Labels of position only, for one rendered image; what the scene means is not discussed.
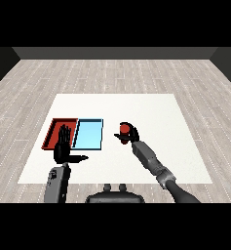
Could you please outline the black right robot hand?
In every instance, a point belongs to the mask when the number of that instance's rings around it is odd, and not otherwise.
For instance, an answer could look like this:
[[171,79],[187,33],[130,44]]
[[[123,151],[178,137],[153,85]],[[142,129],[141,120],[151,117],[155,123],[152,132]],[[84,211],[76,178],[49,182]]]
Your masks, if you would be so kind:
[[126,124],[130,127],[129,137],[126,140],[123,140],[122,137],[120,136],[120,133],[115,134],[115,137],[118,138],[123,145],[126,145],[128,142],[131,142],[131,143],[138,142],[139,134],[138,134],[137,128],[129,122],[121,122],[120,126],[123,124]]

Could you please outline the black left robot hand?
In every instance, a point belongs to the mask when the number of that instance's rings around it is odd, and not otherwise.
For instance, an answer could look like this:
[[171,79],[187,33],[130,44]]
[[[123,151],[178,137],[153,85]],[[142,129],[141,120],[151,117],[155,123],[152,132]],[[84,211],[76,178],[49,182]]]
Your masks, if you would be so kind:
[[70,133],[71,129],[68,126],[60,126],[58,131],[58,141],[54,148],[54,160],[56,164],[79,163],[88,159],[88,156],[86,155],[70,154]]

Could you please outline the small red can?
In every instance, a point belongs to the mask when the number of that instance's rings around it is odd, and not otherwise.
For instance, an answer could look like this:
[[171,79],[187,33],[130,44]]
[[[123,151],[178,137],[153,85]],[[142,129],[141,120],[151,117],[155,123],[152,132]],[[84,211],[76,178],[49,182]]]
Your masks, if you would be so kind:
[[126,140],[129,137],[130,127],[126,124],[120,126],[120,136],[123,140]]

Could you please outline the red shallow open box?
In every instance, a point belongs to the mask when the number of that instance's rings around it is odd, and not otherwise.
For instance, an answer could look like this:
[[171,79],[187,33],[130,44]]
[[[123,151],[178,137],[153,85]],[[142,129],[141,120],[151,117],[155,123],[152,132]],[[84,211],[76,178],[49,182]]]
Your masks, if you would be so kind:
[[53,150],[55,148],[55,144],[58,142],[58,132],[62,125],[71,130],[70,141],[73,142],[77,121],[77,118],[54,118],[41,148],[44,150]]

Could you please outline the light blue shallow open box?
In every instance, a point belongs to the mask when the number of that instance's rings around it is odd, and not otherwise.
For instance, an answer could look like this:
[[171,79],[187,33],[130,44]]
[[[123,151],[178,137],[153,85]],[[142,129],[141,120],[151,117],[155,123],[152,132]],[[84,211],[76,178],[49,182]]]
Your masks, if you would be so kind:
[[80,118],[72,141],[73,150],[101,150],[103,120]]

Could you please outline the dark grey robot body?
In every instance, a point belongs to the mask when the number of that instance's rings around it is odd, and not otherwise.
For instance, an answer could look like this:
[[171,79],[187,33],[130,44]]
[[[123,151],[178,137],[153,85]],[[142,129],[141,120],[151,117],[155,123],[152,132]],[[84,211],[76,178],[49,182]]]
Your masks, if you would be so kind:
[[89,195],[86,203],[144,203],[144,199],[139,194],[128,192],[125,184],[120,184],[118,191],[112,191],[111,184],[105,184],[103,191]]

